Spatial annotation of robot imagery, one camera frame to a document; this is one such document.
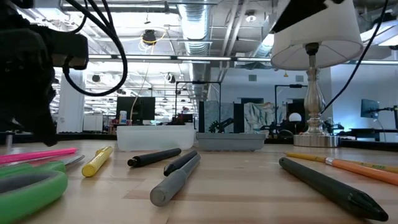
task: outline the table lamp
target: table lamp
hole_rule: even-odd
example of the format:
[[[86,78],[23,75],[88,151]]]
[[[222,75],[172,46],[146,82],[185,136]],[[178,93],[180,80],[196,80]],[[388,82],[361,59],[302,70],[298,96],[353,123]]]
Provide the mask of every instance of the table lamp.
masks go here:
[[[309,114],[308,130],[294,136],[296,146],[338,147],[338,136],[323,130],[321,111],[325,100],[318,84],[319,68],[346,62],[363,50],[353,0],[328,5],[320,11],[274,35],[271,64],[283,70],[306,70]]]

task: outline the silver lamp base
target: silver lamp base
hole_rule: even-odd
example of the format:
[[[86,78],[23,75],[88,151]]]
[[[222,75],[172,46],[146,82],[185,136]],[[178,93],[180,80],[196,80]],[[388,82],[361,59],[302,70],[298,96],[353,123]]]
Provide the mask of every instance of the silver lamp base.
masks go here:
[[[339,140],[338,136],[303,134],[294,136],[294,145],[304,147],[339,147]]]

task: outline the computer monitor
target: computer monitor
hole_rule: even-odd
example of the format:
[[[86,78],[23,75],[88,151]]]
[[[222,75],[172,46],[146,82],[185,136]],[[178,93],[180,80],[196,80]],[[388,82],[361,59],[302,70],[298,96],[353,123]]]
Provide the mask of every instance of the computer monitor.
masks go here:
[[[127,119],[130,119],[130,111],[135,99],[133,96],[118,97],[116,119],[119,119],[120,111],[127,111]],[[137,124],[142,120],[155,120],[155,104],[155,97],[139,97],[132,111],[132,123]]]
[[[375,100],[362,99],[361,101],[361,117],[378,119],[379,113],[374,110],[379,109],[379,102]]]

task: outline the black cable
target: black cable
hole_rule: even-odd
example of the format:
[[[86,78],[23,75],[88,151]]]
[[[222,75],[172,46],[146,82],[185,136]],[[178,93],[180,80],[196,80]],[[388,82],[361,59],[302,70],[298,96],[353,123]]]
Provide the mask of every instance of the black cable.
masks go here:
[[[86,9],[88,9],[88,5],[87,5],[87,0],[85,0],[85,5],[86,5]],[[71,34],[77,34],[79,31],[82,30],[82,28],[85,26],[87,21],[87,16],[83,17],[83,20],[81,21],[80,26],[78,26],[75,30],[69,31],[69,33]]]
[[[378,123],[380,124],[381,129],[383,130],[384,133],[384,142],[387,142],[387,138],[386,138],[386,130],[384,130],[383,125],[381,125],[381,122],[379,121],[379,119],[376,119],[378,121]]]
[[[121,56],[122,65],[123,65],[123,73],[122,73],[122,78],[121,78],[120,82],[115,87],[113,87],[110,90],[104,91],[102,93],[90,93],[85,90],[82,90],[70,78],[69,69],[65,70],[67,72],[67,73],[65,73],[65,78],[67,79],[68,83],[76,91],[78,91],[81,94],[87,95],[87,96],[106,96],[106,95],[109,95],[109,94],[115,92],[116,90],[120,89],[123,86],[124,82],[127,80],[127,58],[126,58],[126,54],[124,53],[124,48],[123,48],[122,43],[120,42],[117,35],[113,31],[111,31],[111,29],[109,27],[106,27],[104,24],[102,24],[100,20],[98,20],[94,15],[92,15],[81,4],[77,3],[75,0],[66,0],[66,2],[68,2],[73,7],[75,7],[77,10],[82,12],[85,16],[87,16],[87,18],[89,18],[91,21],[93,21],[102,31],[104,31],[106,33],[106,35],[108,35],[112,39],[115,46],[118,48],[120,56]]]
[[[92,8],[94,9],[94,11],[98,14],[99,18],[104,22],[105,26],[107,28],[109,28],[111,31],[114,32],[114,28],[113,26],[111,26],[111,24],[108,22],[108,20],[106,19],[106,17],[104,16],[104,14],[102,13],[102,11],[99,9],[99,7],[97,6],[97,4],[94,2],[94,0],[88,0],[88,2],[90,3],[90,5],[92,6]]]
[[[114,24],[113,24],[113,18],[112,18],[112,14],[111,14],[111,10],[109,9],[108,3],[106,2],[106,0],[102,0],[102,4],[104,5],[106,14],[108,15],[108,21],[112,26],[113,32],[116,33],[116,30],[114,29]]]
[[[380,15],[380,21],[379,21],[379,23],[377,24],[376,30],[374,31],[372,37],[369,39],[369,43],[368,43],[368,45],[366,46],[365,50],[363,51],[361,57],[359,58],[359,60],[358,60],[358,62],[357,62],[357,64],[356,64],[356,66],[355,66],[355,68],[354,68],[354,71],[352,72],[351,76],[349,77],[347,83],[346,83],[346,84],[344,85],[344,87],[340,90],[340,92],[338,92],[337,95],[325,106],[325,109],[323,109],[323,111],[321,112],[321,114],[322,114],[323,112],[325,112],[325,110],[328,109],[329,106],[330,106],[330,105],[331,105],[331,104],[332,104],[332,103],[333,103],[333,102],[334,102],[334,101],[347,89],[347,86],[349,85],[349,83],[351,82],[351,80],[354,78],[354,75],[355,75],[356,71],[358,70],[359,66],[361,65],[361,62],[362,62],[363,58],[364,58],[365,55],[366,55],[366,52],[369,50],[369,48],[370,48],[370,46],[371,46],[371,44],[372,44],[372,42],[373,42],[373,39],[376,37],[377,32],[378,32],[379,29],[380,29],[380,26],[381,26],[381,24],[382,24],[382,22],[383,22],[384,14],[385,14],[385,12],[386,12],[387,5],[388,5],[388,0],[386,0],[386,1],[384,2],[384,6],[383,6],[383,9],[382,9],[381,15]]]

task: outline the round light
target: round light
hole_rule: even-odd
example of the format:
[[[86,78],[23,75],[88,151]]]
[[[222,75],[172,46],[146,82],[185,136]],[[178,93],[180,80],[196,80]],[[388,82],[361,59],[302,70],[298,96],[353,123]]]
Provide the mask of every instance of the round light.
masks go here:
[[[299,113],[292,113],[289,116],[289,121],[290,122],[300,122],[301,121],[301,115]]]
[[[256,17],[253,16],[253,15],[247,16],[247,18],[246,18],[246,21],[248,21],[248,22],[253,22],[253,21],[255,21],[255,20],[256,20]]]

